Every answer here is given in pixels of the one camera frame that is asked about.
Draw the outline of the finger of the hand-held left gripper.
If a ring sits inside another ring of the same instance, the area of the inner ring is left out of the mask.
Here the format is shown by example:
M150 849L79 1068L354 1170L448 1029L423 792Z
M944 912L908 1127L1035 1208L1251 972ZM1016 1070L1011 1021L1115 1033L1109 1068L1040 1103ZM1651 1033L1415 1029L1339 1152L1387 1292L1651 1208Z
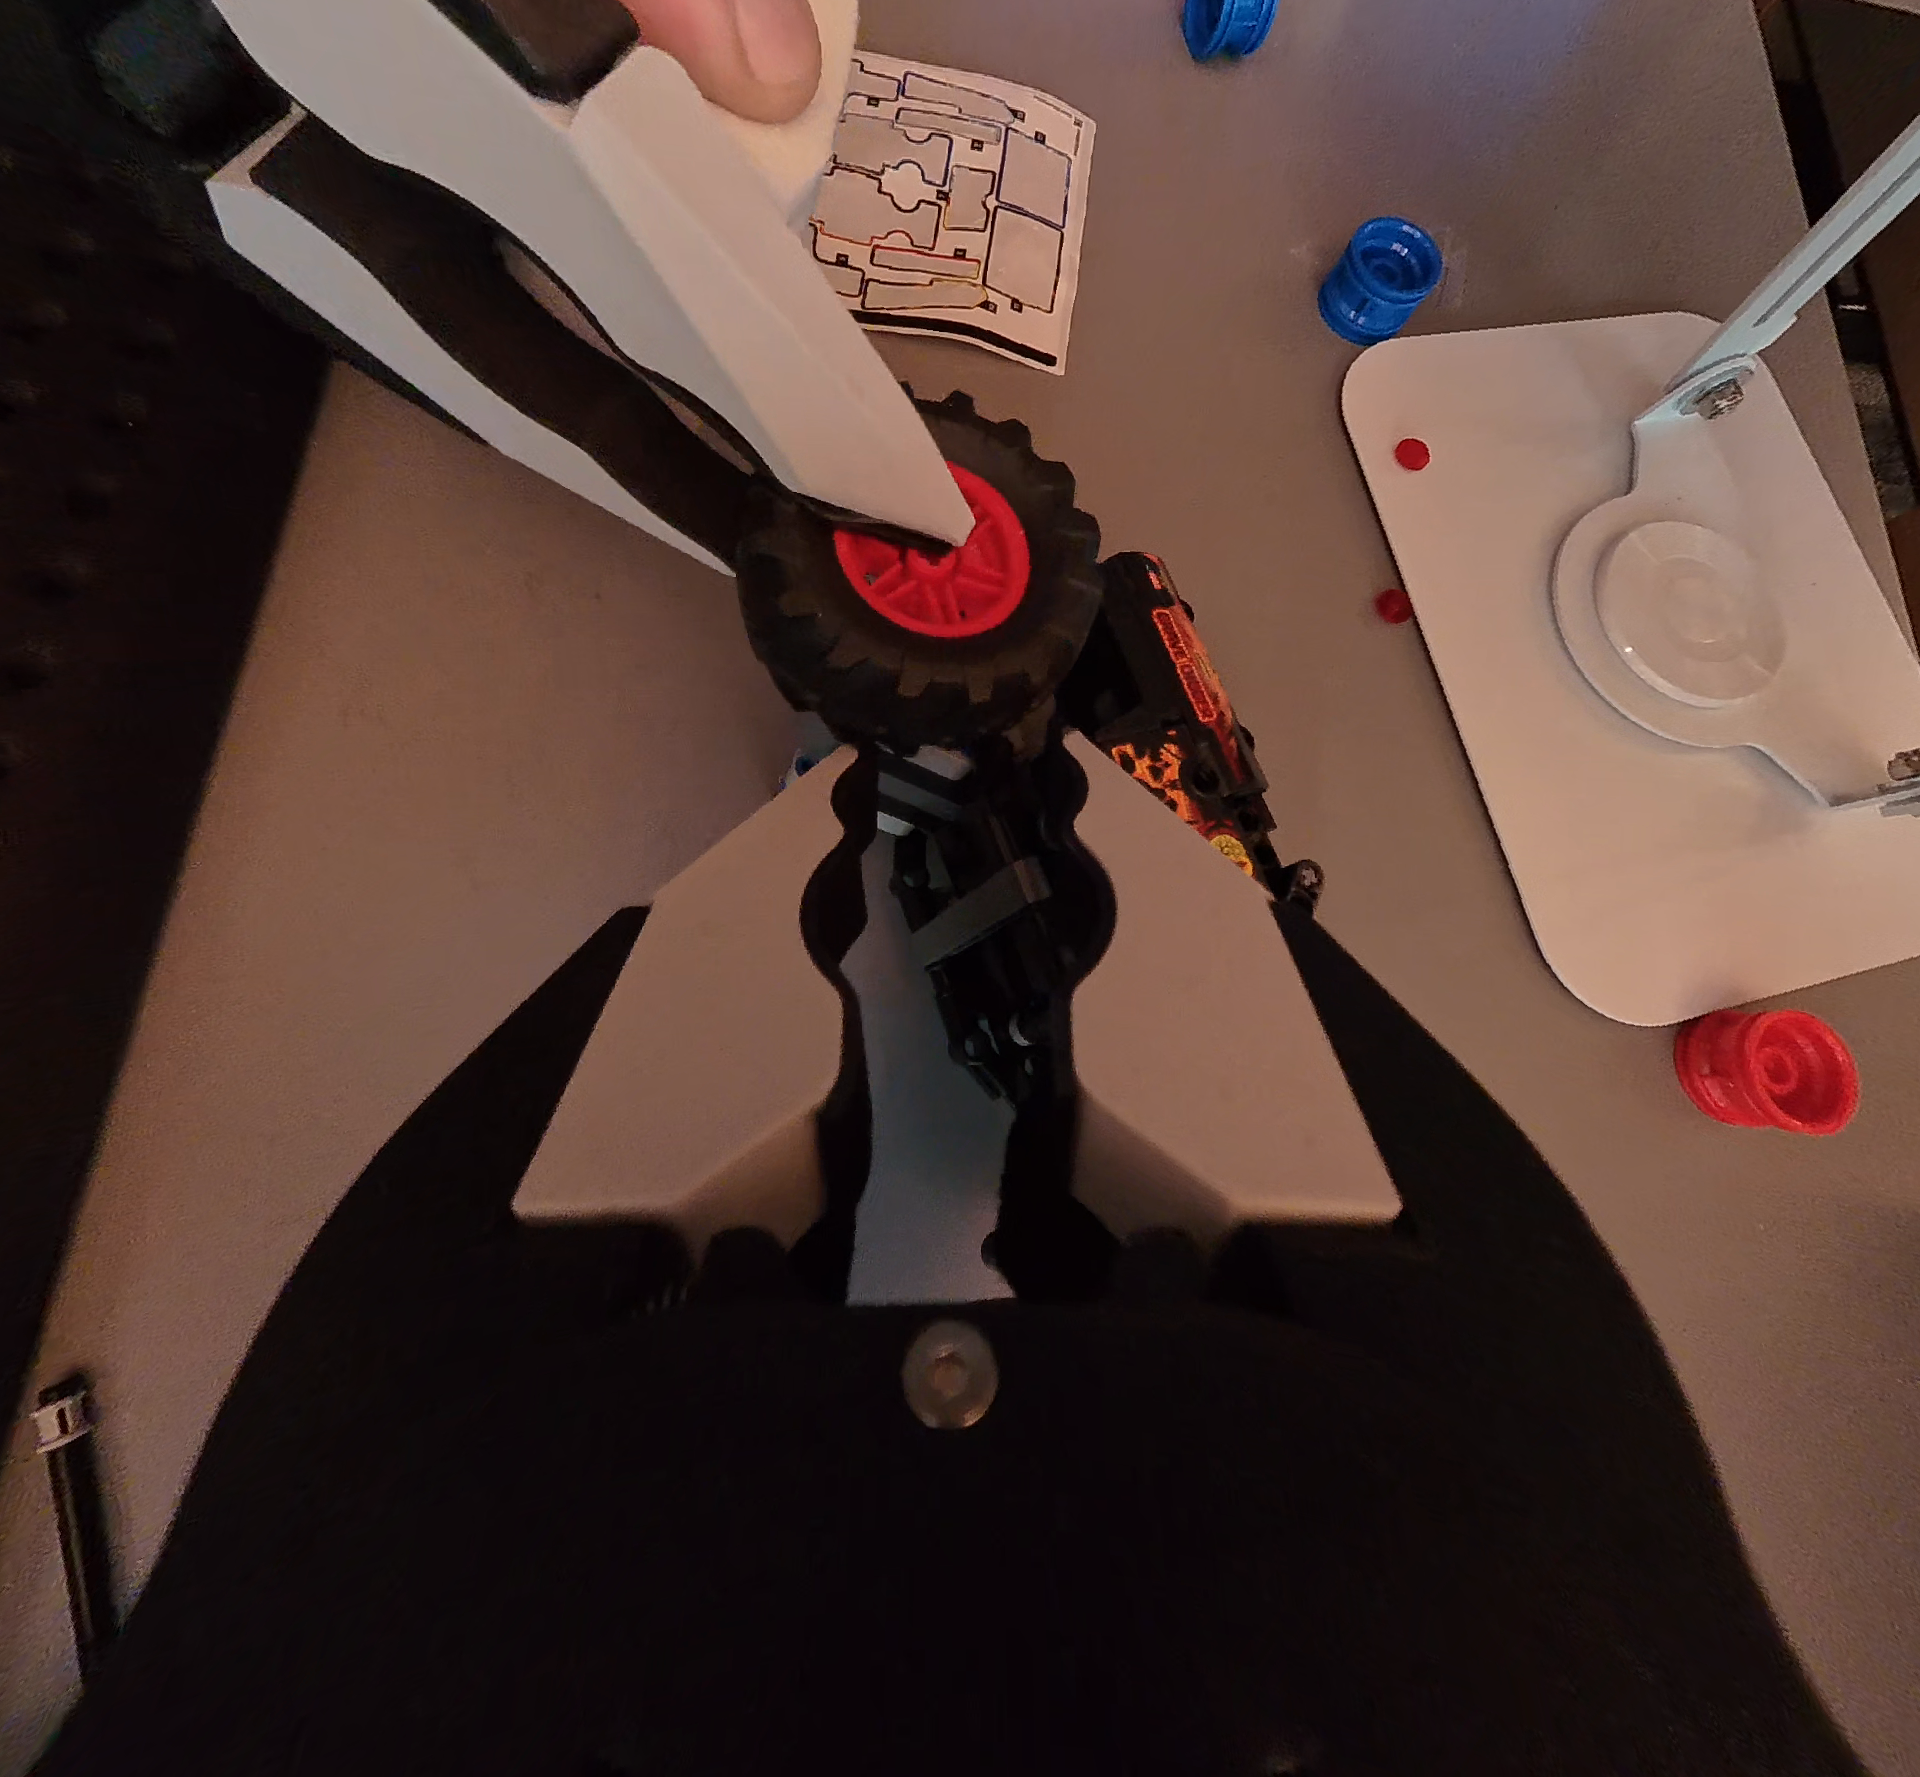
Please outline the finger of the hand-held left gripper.
M199 182L230 256L445 427L704 569L816 569L823 514L748 438L712 336L609 206L547 259L490 206L278 110Z
M490 206L547 259L609 206L616 256L649 256L695 311L774 484L829 532L953 545L972 509L871 342L665 49L633 49L583 99L517 93L423 0L205 0L278 110Z

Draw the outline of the black studded mat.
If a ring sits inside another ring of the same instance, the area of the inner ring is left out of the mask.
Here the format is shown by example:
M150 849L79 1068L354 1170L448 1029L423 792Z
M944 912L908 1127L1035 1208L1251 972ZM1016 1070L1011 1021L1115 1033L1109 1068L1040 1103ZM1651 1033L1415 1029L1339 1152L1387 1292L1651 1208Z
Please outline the black studded mat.
M3 0L3 1413L329 372L205 204L275 108L205 0Z

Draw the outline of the blue black toy monster truck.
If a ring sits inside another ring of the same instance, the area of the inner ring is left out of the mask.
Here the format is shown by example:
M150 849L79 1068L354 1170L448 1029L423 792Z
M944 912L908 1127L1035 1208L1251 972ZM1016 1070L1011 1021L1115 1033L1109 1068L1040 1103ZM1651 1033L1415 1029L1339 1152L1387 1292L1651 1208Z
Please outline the blue black toy monster truck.
M1101 606L1065 673L1061 715L1139 792L1188 825L1268 900L1314 912L1322 863L1275 849L1268 775L1195 608L1151 552L1101 569ZM1065 999L1115 933L1115 900L1069 854L1065 794L1045 764L917 755L880 759L873 830L888 836L888 900L931 981L950 1063L1021 1107L1057 1090Z

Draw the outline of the short black axle with bushing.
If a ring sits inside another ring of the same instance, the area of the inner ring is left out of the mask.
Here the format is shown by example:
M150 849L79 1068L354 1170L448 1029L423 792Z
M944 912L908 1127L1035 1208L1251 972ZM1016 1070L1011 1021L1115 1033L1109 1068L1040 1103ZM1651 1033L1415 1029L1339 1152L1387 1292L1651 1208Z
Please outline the short black axle with bushing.
M46 1477L61 1562L61 1608L79 1684L90 1684L116 1638L109 1534L97 1470L97 1400L84 1376L61 1376L31 1406L36 1457Z

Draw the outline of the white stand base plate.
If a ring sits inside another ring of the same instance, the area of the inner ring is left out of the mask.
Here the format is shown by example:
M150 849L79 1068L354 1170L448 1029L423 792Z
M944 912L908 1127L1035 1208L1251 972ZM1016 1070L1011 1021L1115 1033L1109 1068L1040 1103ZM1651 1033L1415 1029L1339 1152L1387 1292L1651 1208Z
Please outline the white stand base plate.
M1460 331L1339 377L1525 927L1603 1021L1920 948L1913 645L1761 365L1913 182L1909 122L1725 324Z

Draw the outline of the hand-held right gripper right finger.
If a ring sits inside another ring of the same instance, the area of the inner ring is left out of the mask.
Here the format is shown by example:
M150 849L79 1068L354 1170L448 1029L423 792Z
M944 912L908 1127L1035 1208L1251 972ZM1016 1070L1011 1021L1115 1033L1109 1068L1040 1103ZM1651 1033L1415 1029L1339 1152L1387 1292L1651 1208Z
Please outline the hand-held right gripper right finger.
M1139 1237L1197 1270L1251 1244L1395 1248L1399 1188L1268 889L1085 738L1057 738L1040 782L1094 933L1051 1095L1008 1134L994 1275L1101 1292Z

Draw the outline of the white sticker sheet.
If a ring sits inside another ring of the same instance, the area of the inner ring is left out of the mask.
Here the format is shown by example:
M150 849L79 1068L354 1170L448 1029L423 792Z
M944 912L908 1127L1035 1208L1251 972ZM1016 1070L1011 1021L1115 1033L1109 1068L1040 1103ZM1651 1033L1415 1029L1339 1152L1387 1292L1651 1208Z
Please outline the white sticker sheet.
M1065 372L1094 117L950 63L860 49L810 194L810 259L864 331Z

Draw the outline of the black toy wheel red rim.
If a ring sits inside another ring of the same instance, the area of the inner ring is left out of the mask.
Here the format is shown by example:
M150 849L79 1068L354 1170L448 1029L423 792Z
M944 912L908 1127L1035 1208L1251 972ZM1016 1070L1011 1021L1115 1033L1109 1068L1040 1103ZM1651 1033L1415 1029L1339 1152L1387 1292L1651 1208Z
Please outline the black toy wheel red rim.
M962 545L829 532L793 501L757 501L739 545L742 629L787 703L896 755L972 746L1040 710L1101 592L1098 518L1065 461L965 395L917 398L917 416L972 505Z

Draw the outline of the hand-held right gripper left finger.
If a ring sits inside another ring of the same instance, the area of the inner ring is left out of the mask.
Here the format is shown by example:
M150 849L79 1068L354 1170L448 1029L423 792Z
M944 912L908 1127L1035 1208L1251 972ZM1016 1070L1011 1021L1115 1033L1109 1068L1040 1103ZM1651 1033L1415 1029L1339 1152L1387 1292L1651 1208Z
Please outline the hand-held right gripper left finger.
M848 1063L837 889L864 927L873 764L829 759L649 908L513 1188L513 1219L793 1248L829 1217L823 1112Z

